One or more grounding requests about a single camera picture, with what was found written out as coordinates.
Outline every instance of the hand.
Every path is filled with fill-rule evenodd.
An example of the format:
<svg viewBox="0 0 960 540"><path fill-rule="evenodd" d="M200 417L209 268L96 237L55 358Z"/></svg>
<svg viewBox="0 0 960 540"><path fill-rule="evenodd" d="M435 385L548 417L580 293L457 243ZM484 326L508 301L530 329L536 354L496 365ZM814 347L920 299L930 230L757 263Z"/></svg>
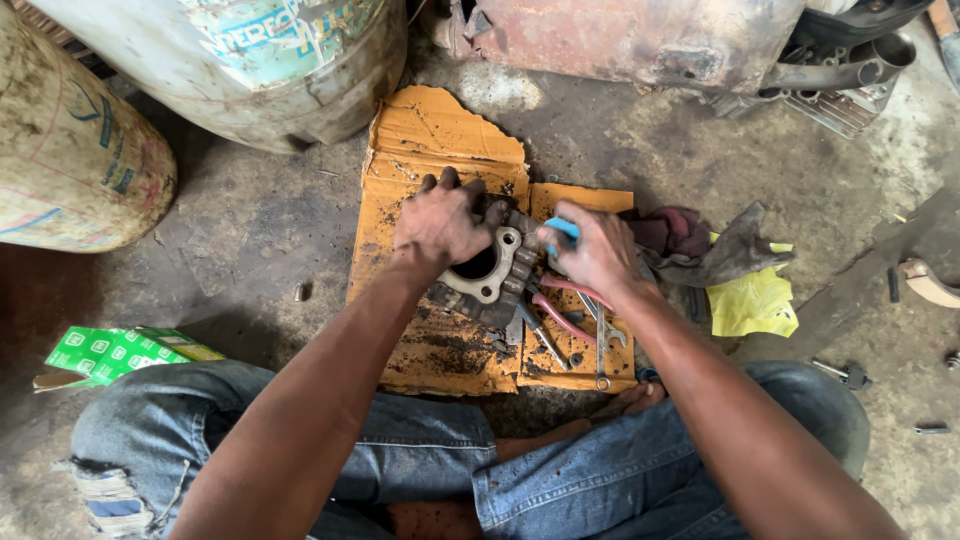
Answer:
<svg viewBox="0 0 960 540"><path fill-rule="evenodd" d="M627 223L609 212L585 209L567 200L557 202L554 214L580 228L577 245L553 227L537 230L540 241L557 250L557 262L574 282L586 285L614 302L618 294L646 282L636 263L634 234Z"/></svg>
<svg viewBox="0 0 960 540"><path fill-rule="evenodd" d="M424 257L439 276L493 244L506 203L491 205L483 221L476 223L470 208L487 189L480 179L459 184L453 167L445 167L439 180L432 174L423 177L420 192L403 202L396 220L395 257Z"/></svg>

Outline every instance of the yellow plastic bag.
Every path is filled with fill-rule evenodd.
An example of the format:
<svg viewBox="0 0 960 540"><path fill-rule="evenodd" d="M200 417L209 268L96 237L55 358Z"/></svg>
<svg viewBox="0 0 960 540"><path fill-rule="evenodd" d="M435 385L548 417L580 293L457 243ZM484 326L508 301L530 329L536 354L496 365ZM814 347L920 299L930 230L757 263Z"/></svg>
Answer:
<svg viewBox="0 0 960 540"><path fill-rule="evenodd" d="M710 234L715 241L717 233ZM776 253L793 250L793 244L770 244ZM783 337L800 325L790 306L793 291L790 282L777 276L786 264L764 268L732 282L707 287L713 335L738 336L754 331L768 331Z"/></svg>

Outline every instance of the wrench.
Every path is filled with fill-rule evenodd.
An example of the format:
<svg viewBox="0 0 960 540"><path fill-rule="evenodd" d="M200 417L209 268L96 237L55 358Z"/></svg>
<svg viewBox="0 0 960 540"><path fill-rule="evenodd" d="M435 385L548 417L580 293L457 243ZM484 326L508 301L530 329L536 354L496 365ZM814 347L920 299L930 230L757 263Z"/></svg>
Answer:
<svg viewBox="0 0 960 540"><path fill-rule="evenodd" d="M590 298L589 296L587 296L586 294L582 293L582 292L577 292L577 296L580 297L581 302L583 302L583 303L584 303L584 306L587 307L587 311L589 311L590 316L593 317L593 318L597 321L597 327L600 327L600 326L605 327L604 330L605 330L605 333L606 333L606 335L607 335L607 339L613 339L613 338L619 339L619 340L620 340L620 347L623 347L624 349L626 349L626 348L627 348L627 336L624 335L622 331L617 330L616 328L613 327L613 325L611 325L610 323L608 323L608 322L607 322L607 319L602 318L602 317L601 317L601 318L597 318L597 304L595 304L595 303L593 302L593 299ZM608 345L607 343L604 343L604 345L609 349L610 345Z"/></svg>
<svg viewBox="0 0 960 540"><path fill-rule="evenodd" d="M610 389L610 379L607 379L607 366L604 356L607 352L607 325L600 324L604 321L603 304L596 305L597 310L597 390L606 392Z"/></svg>

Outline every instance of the white barrel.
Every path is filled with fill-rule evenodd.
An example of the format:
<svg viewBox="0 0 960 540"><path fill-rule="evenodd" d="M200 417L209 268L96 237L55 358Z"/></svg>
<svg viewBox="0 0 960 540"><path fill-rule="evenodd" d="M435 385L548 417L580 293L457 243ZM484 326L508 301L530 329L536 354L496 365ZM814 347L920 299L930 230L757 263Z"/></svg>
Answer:
<svg viewBox="0 0 960 540"><path fill-rule="evenodd" d="M406 59L403 0L31 0L184 118L269 152L367 125Z"/></svg>
<svg viewBox="0 0 960 540"><path fill-rule="evenodd" d="M0 58L0 241L99 253L149 231L177 185L166 140L5 2Z"/></svg>

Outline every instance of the right hand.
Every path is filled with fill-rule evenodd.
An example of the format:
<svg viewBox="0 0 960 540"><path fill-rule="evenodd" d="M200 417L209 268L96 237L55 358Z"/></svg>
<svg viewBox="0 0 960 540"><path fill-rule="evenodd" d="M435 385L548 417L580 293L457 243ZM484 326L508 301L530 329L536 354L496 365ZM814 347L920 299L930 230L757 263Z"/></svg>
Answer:
<svg viewBox="0 0 960 540"><path fill-rule="evenodd" d="M557 262L571 281L614 298L627 287L646 282L636 263L634 233L627 223L609 212L585 209L566 199L558 201L554 215L580 228L577 245L557 229L542 226L537 238L557 250Z"/></svg>

